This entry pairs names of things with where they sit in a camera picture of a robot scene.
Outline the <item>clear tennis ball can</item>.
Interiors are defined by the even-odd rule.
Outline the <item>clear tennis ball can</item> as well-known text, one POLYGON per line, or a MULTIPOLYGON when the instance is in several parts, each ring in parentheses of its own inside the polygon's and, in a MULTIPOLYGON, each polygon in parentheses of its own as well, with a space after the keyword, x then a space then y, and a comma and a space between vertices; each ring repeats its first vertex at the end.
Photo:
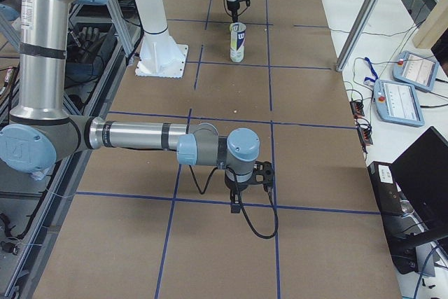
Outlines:
POLYGON ((235 22, 230 25, 230 59, 239 63, 244 58, 244 45, 246 39, 246 25, 235 22))

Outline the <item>near orange black connector block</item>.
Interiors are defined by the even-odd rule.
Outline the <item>near orange black connector block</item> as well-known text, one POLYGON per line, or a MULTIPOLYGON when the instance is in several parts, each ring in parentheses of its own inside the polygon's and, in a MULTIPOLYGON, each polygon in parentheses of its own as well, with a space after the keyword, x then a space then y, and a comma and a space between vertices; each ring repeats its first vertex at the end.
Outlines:
POLYGON ((366 147, 373 145, 372 128, 369 125, 358 124, 357 131, 361 146, 366 147))

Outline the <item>orange black connector block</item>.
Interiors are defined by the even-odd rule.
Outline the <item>orange black connector block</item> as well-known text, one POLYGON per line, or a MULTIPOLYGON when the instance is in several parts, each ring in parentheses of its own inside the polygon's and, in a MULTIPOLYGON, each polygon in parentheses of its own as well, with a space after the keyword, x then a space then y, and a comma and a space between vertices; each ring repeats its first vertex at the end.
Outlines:
POLYGON ((363 110, 364 104, 362 100, 351 100, 349 103, 354 118, 360 118, 365 116, 363 110))
POLYGON ((369 125, 358 124, 357 131, 361 146, 366 147, 373 145, 372 128, 369 125))

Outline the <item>far orange black connector block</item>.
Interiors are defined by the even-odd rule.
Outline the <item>far orange black connector block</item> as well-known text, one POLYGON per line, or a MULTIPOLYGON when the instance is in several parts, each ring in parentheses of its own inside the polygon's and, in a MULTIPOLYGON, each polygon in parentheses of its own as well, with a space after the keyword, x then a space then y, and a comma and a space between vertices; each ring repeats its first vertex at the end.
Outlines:
POLYGON ((351 100, 349 103, 354 118, 360 118, 365 116, 363 110, 364 104, 362 100, 351 100))

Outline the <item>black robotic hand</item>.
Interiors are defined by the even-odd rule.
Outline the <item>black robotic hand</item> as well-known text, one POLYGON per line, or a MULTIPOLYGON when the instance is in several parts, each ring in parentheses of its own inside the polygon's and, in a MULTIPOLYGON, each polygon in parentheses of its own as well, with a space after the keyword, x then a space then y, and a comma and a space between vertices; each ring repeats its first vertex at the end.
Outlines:
POLYGON ((70 42, 67 45, 68 61, 90 64, 99 58, 101 46, 106 38, 97 27, 82 27, 79 32, 69 30, 70 42))

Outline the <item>black computer box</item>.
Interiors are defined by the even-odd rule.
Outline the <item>black computer box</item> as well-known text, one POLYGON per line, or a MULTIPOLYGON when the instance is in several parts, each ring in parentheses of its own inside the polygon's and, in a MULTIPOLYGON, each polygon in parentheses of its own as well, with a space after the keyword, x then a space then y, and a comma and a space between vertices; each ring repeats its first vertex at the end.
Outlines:
POLYGON ((419 219, 414 208, 398 187, 387 162, 371 162, 367 167, 377 206, 387 235, 404 238, 419 233, 419 219))

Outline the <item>near blue teach pendant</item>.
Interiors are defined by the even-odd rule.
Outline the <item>near blue teach pendant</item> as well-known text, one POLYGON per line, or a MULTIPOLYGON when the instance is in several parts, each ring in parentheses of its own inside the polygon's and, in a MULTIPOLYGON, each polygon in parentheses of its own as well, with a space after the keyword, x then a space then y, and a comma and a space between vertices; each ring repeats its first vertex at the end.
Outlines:
POLYGON ((416 93, 415 87, 408 83, 376 80, 373 99, 379 119, 411 127, 424 126, 424 116, 416 93))

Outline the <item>blue teach pendant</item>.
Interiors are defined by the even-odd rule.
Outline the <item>blue teach pendant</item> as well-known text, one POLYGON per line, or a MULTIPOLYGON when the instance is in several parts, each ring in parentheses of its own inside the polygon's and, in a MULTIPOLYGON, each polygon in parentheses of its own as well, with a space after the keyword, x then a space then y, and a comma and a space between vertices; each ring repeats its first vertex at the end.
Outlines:
POLYGON ((397 81, 412 84, 423 92, 431 92, 439 67, 433 56, 424 57, 406 50, 399 54, 392 75, 397 81))
POLYGON ((379 119, 411 127, 424 126, 424 116, 416 93, 415 87, 408 83, 376 80, 373 99, 379 119))

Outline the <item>black laptop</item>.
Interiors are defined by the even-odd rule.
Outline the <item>black laptop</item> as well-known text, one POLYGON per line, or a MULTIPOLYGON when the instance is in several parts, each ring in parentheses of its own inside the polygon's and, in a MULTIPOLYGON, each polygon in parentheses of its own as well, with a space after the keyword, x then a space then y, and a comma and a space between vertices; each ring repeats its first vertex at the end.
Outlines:
POLYGON ((391 164, 396 183, 421 220, 447 224, 447 140, 431 126, 391 164))

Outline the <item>far blue teach pendant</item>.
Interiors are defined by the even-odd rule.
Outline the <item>far blue teach pendant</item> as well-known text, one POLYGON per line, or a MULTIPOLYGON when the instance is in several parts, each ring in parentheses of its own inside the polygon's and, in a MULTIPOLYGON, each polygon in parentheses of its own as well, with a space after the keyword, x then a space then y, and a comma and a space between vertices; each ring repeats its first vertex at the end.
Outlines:
POLYGON ((439 67, 433 56, 424 57, 406 50, 399 54, 392 75, 397 81, 412 84, 423 92, 431 92, 439 67))

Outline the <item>aluminium frame post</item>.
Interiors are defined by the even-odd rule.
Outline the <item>aluminium frame post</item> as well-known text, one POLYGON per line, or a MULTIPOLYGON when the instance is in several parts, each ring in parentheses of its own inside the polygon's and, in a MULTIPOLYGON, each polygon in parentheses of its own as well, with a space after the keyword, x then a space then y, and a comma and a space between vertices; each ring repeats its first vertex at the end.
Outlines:
POLYGON ((349 61, 349 58, 354 51, 354 48, 356 47, 356 44, 358 43, 359 38, 361 37, 361 34, 363 33, 363 30, 370 18, 370 15, 372 14, 372 11, 374 10, 378 0, 364 0, 358 15, 355 19, 355 22, 351 28, 351 31, 349 32, 349 35, 347 36, 347 39, 344 43, 344 46, 342 48, 341 53, 339 54, 339 57, 337 59, 335 70, 338 72, 342 72, 345 68, 347 62, 349 61))

